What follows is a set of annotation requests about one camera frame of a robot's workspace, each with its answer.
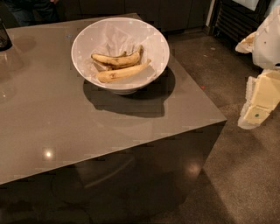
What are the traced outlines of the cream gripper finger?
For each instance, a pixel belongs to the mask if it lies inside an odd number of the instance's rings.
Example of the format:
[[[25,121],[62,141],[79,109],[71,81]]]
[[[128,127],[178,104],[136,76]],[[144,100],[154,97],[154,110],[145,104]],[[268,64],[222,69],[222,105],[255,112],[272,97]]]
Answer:
[[[249,77],[245,99],[238,126],[252,130],[259,127],[280,102],[280,72],[264,70],[256,78]]]
[[[255,48],[256,32],[250,33],[246,38],[237,44],[235,50],[238,53],[252,53]]]

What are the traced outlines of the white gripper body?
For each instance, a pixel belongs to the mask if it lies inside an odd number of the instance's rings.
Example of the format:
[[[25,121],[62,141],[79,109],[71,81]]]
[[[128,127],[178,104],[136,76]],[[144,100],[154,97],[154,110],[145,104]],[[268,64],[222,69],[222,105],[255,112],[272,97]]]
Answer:
[[[280,6],[258,27],[253,44],[253,63],[263,69],[280,68]]]

